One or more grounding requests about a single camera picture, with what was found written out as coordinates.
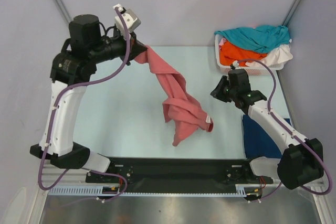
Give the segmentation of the pink polo shirt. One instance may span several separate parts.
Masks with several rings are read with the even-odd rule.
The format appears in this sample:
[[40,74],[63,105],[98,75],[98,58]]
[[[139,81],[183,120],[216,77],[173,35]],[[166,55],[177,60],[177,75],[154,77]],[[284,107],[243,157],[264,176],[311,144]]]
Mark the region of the pink polo shirt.
[[149,46],[145,52],[136,56],[135,61],[149,65],[150,72],[156,76],[167,95],[162,107],[165,122],[172,120],[175,123],[173,146],[178,146],[198,129],[208,133],[213,130],[213,119],[202,109],[201,104],[188,94],[186,80],[177,70]]

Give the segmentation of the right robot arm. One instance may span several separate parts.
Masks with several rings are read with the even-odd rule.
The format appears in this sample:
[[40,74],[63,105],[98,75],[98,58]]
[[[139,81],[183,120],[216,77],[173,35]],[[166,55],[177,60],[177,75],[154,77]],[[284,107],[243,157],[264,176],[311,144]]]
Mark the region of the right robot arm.
[[280,180],[295,189],[324,176],[323,147],[319,140],[307,139],[275,112],[259,90],[252,90],[244,69],[223,75],[211,96],[232,102],[254,120],[278,147],[281,158],[254,158],[242,169],[243,179],[254,183],[261,176]]

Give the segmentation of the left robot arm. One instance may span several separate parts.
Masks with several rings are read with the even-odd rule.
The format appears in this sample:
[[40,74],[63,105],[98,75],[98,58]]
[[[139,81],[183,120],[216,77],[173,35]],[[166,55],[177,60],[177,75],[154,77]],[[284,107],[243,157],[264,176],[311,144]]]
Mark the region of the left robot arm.
[[130,10],[115,17],[112,37],[101,33],[103,26],[95,15],[79,15],[69,23],[70,37],[52,63],[52,96],[45,133],[38,144],[30,147],[31,155],[48,159],[61,169],[97,170],[105,182],[115,178],[116,169],[110,165],[110,160],[75,143],[73,135],[80,102],[87,88],[85,84],[96,73],[97,64],[125,58],[127,42],[122,22],[129,30],[128,60],[131,61],[145,52],[146,46],[137,41],[134,30],[141,22]]

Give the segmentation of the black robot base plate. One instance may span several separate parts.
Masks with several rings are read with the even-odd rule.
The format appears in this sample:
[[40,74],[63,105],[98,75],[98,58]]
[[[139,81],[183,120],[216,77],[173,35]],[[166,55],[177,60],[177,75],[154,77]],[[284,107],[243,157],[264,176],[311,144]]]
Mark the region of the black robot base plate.
[[238,184],[268,185],[273,179],[252,173],[248,159],[112,157],[108,173],[123,176],[128,193],[223,194]]

